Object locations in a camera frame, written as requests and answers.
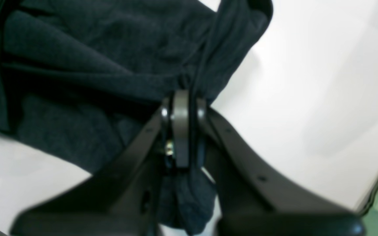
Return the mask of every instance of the dark gray fabric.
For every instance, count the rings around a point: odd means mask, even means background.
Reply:
[[[0,131],[91,173],[195,78],[211,103],[271,18],[269,0],[222,0],[217,13],[197,0],[7,2]],[[200,233],[215,195],[199,169],[165,177],[159,221]]]

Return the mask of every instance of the gray cloth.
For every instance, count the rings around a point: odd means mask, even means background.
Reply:
[[[268,0],[23,0],[0,24],[0,131],[95,173],[198,78],[211,103],[271,18]],[[165,177],[159,221],[202,232],[216,192]]]

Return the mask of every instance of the white surface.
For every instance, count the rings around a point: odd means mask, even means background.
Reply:
[[[213,107],[288,178],[356,209],[378,177],[378,0],[274,0],[274,8]],[[88,176],[0,138],[0,230]]]

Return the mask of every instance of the white backdrop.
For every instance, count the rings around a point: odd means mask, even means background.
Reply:
[[[274,0],[274,9],[213,107],[282,174],[357,209],[378,178],[378,0]],[[89,176],[0,136],[0,230]]]

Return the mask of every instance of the screw hole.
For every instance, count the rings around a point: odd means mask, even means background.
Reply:
[[[267,178],[265,176],[258,176],[258,180],[260,180],[262,182],[266,182]]]
[[[141,202],[141,214],[145,214],[150,209],[151,193],[150,191],[145,191],[142,196]]]

